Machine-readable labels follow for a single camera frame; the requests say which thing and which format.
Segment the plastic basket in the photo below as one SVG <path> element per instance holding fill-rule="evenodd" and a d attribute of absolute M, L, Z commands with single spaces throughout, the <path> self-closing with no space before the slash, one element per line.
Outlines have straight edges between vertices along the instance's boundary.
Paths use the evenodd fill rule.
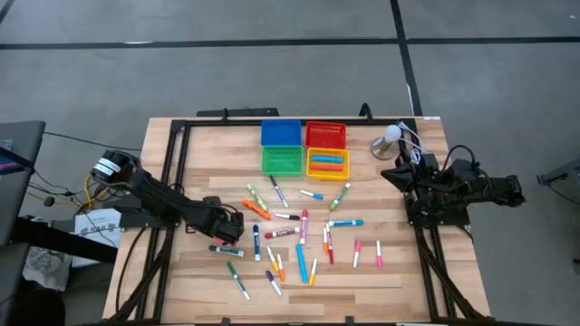
<path fill-rule="evenodd" d="M 346 147 L 346 125 L 330 122 L 306 122 L 306 146 L 344 149 Z"/>
<path fill-rule="evenodd" d="M 303 166 L 302 146 L 262 147 L 262 173 L 267 176 L 299 176 Z"/>
<path fill-rule="evenodd" d="M 302 146 L 300 120 L 262 120 L 262 146 Z"/>
<path fill-rule="evenodd" d="M 336 157 L 342 158 L 343 163 L 331 163 L 331 162 L 313 162 L 311 160 L 312 156 L 328 156 L 328 157 Z M 342 166 L 343 170 L 341 171 L 329 171 L 329 170 L 319 170 L 319 169 L 312 169 L 313 164 L 324 164 L 330 166 Z M 318 178 L 322 180 L 345 180 L 350 176 L 350 163 L 349 163 L 349 153 L 348 150 L 345 149 L 318 149 L 318 148 L 309 148 L 308 149 L 308 160 L 307 160 L 307 169 L 306 175 L 312 178 Z"/>

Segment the marker in basket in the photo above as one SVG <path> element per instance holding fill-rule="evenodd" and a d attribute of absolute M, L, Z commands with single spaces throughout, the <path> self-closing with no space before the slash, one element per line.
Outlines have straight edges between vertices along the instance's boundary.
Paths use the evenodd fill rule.
<path fill-rule="evenodd" d="M 242 199 L 242 205 L 244 205 L 247 208 L 253 210 L 254 212 L 256 212 L 258 215 L 262 216 L 266 220 L 272 219 L 272 216 L 270 215 L 270 213 L 267 213 L 267 212 L 263 211 L 256 204 L 252 203 L 251 201 L 249 201 L 247 199 Z"/>
<path fill-rule="evenodd" d="M 274 189 L 278 193 L 278 196 L 280 197 L 282 204 L 284 204 L 284 207 L 288 208 L 288 203 L 286 203 L 286 199 L 284 198 L 284 195 L 282 195 L 282 191 L 280 191 L 280 187 L 274 180 L 274 177 L 270 176 L 270 181 L 272 181 L 272 185 L 274 185 Z"/>
<path fill-rule="evenodd" d="M 308 211 L 302 211 L 302 229 L 300 230 L 300 245 L 306 244 L 306 232 L 308 231 Z"/>
<path fill-rule="evenodd" d="M 239 275 L 237 275 L 234 266 L 232 265 L 231 262 L 227 262 L 226 265 L 229 272 L 232 274 L 232 276 L 234 276 L 234 281 L 236 281 L 237 287 L 239 287 L 240 291 L 244 294 L 246 300 L 250 301 L 250 295 L 246 291 L 246 288 L 244 287 L 244 284 L 242 284 L 242 281 L 239 279 Z"/>
<path fill-rule="evenodd" d="M 209 251 L 212 251 L 214 253 L 231 254 L 234 256 L 238 256 L 238 257 L 244 256 L 243 250 L 240 250 L 237 248 L 225 247 L 225 246 L 221 246 L 221 245 L 211 245 L 209 247 Z"/>
<path fill-rule="evenodd" d="M 282 291 L 280 291 L 280 288 L 278 287 L 278 284 L 276 284 L 276 281 L 274 281 L 274 276 L 272 273 L 270 273 L 270 271 L 266 271 L 266 277 L 268 278 L 268 281 L 270 281 L 270 284 L 272 284 L 274 287 L 275 292 L 278 293 L 279 296 L 282 296 Z"/>
<path fill-rule="evenodd" d="M 310 166 L 310 169 L 320 169 L 326 171 L 342 171 L 342 165 L 328 165 L 328 164 L 313 164 Z"/>
<path fill-rule="evenodd" d="M 268 232 L 264 236 L 266 237 L 266 239 L 272 239 L 272 238 L 284 236 L 284 235 L 295 235 L 297 233 L 300 233 L 299 226 L 285 229 L 285 230 L 280 230 L 280 231 Z"/>
<path fill-rule="evenodd" d="M 318 263 L 318 258 L 315 258 L 314 261 L 312 262 L 312 271 L 310 272 L 310 282 L 308 282 L 308 285 L 310 286 L 314 285 L 314 278 L 316 276 L 316 263 Z"/>
<path fill-rule="evenodd" d="M 294 220 L 294 221 L 300 221 L 300 216 L 291 216 L 288 214 L 276 214 L 275 216 L 280 217 L 280 218 Z"/>
<path fill-rule="evenodd" d="M 280 254 L 277 255 L 278 258 L 278 274 L 280 275 L 280 281 L 284 282 L 286 280 L 286 275 L 284 273 L 284 266 L 282 265 L 282 258 Z"/>
<path fill-rule="evenodd" d="M 359 264 L 359 255 L 361 254 L 361 240 L 356 240 L 356 249 L 354 250 L 354 262 L 353 267 Z"/>
<path fill-rule="evenodd" d="M 338 206 L 338 204 L 341 203 L 341 200 L 343 200 L 344 195 L 346 195 L 346 192 L 350 188 L 351 188 L 351 184 L 350 183 L 346 183 L 346 185 L 344 185 L 344 187 L 341 190 L 341 192 L 338 194 L 338 196 L 334 199 L 333 203 L 330 205 L 330 210 L 331 211 L 334 211 L 336 209 L 336 207 Z"/>
<path fill-rule="evenodd" d="M 300 276 L 303 283 L 308 283 L 308 274 L 306 273 L 305 256 L 302 253 L 302 245 L 296 245 L 296 254 L 298 255 L 298 266 L 300 267 Z"/>
<path fill-rule="evenodd" d="M 330 236 L 330 226 L 326 224 L 326 234 L 328 235 L 328 257 L 330 258 L 330 264 L 334 264 L 334 253 L 333 253 L 333 238 Z"/>
<path fill-rule="evenodd" d="M 323 200 L 323 196 L 320 194 L 311 193 L 310 191 L 306 191 L 306 190 L 300 190 L 300 193 L 303 195 L 310 196 L 314 199 Z"/>
<path fill-rule="evenodd" d="M 358 220 L 343 220 L 343 221 L 330 221 L 328 222 L 330 226 L 360 226 L 364 224 L 362 219 Z"/>
<path fill-rule="evenodd" d="M 382 267 L 381 241 L 377 240 L 377 267 Z"/>
<path fill-rule="evenodd" d="M 323 230 L 323 239 L 324 239 L 324 254 L 328 254 L 328 235 L 326 234 L 326 226 Z"/>
<path fill-rule="evenodd" d="M 260 261 L 260 233 L 257 225 L 254 225 L 254 260 Z"/>
<path fill-rule="evenodd" d="M 262 207 L 262 209 L 265 212 L 267 212 L 268 206 L 266 206 L 266 203 L 264 202 L 264 200 L 262 200 L 262 197 L 257 193 L 257 191 L 254 189 L 254 187 L 252 187 L 252 185 L 250 185 L 250 184 L 247 184 L 246 188 L 247 188 L 247 191 L 250 192 L 250 194 L 252 195 L 254 200 L 257 202 L 257 204 L 260 205 L 260 207 Z"/>
<path fill-rule="evenodd" d="M 343 163 L 343 158 L 335 158 L 335 157 L 325 157 L 325 156 L 312 156 L 313 161 L 317 162 L 336 162 L 336 163 Z"/>
<path fill-rule="evenodd" d="M 278 263 L 276 262 L 276 259 L 274 259 L 274 255 L 272 254 L 272 249 L 270 249 L 270 246 L 267 246 L 266 249 L 268 251 L 268 255 L 270 256 L 270 261 L 272 262 L 272 267 L 274 267 L 274 272 L 278 272 Z"/>

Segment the green basket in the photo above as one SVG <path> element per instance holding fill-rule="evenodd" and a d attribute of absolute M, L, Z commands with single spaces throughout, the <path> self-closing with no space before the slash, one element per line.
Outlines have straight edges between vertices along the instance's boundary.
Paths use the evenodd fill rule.
<path fill-rule="evenodd" d="M 262 173 L 267 176 L 300 176 L 303 166 L 302 146 L 262 147 Z"/>

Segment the red basket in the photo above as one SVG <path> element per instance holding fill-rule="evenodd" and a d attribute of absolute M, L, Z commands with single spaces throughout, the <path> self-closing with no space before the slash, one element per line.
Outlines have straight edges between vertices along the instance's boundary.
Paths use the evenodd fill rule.
<path fill-rule="evenodd" d="M 344 149 L 346 147 L 346 125 L 330 122 L 306 122 L 306 146 Z"/>

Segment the yellow basket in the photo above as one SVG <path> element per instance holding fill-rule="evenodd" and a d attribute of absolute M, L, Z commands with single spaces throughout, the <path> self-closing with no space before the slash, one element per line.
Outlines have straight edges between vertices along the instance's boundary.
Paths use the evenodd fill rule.
<path fill-rule="evenodd" d="M 313 162 L 312 156 L 327 156 L 334 158 L 342 158 L 343 162 L 342 163 L 318 162 L 318 161 Z M 349 153 L 348 150 L 345 149 L 309 148 L 307 162 L 308 164 L 306 169 L 306 175 L 311 178 L 318 178 L 322 180 L 345 180 L 350 176 Z M 313 163 L 328 166 L 342 166 L 343 169 L 341 171 L 312 169 Z"/>

